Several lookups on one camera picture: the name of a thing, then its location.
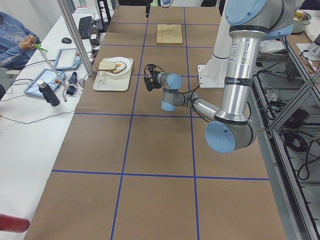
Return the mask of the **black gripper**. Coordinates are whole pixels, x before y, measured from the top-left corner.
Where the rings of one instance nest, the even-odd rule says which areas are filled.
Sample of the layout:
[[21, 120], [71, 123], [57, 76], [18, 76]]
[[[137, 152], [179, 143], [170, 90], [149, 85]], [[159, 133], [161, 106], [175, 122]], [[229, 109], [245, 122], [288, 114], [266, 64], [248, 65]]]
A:
[[[151, 0], [145, 0], [145, 16], [149, 17], [151, 9]], [[155, 71], [152, 74], [152, 88], [153, 89], [160, 89], [162, 87], [161, 83], [159, 83], [158, 76], [161, 72]]]

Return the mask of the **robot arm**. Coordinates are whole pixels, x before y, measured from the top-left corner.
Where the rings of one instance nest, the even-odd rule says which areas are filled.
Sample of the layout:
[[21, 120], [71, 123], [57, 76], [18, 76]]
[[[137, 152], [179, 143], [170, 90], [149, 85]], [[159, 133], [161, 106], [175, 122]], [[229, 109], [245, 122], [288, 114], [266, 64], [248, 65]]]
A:
[[[145, 2], [145, 16], [148, 18], [150, 14], [150, 9], [151, 9], [151, 3], [153, 2], [152, 0], [144, 0]], [[160, 5], [163, 8], [169, 8], [171, 4], [174, 2], [174, 0], [161, 0]]]
[[245, 110], [260, 43], [291, 34], [295, 5], [293, 0], [230, 0], [225, 4], [231, 46], [220, 106], [193, 92], [179, 92], [182, 77], [154, 64], [148, 64], [144, 70], [147, 90], [163, 90], [161, 107], [164, 111], [185, 106], [209, 120], [205, 139], [214, 151], [230, 153], [248, 147], [256, 135]]

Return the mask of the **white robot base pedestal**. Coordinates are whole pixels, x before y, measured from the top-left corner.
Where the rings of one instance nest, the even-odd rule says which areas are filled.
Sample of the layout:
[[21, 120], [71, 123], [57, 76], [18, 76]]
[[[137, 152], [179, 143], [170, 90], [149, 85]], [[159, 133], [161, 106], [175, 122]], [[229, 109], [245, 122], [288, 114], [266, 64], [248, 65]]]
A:
[[201, 88], [223, 88], [229, 56], [231, 52], [232, 39], [229, 35], [230, 25], [225, 17], [225, 8], [228, 4], [225, 1], [221, 20], [214, 44], [212, 57], [206, 65], [198, 65], [198, 78]]

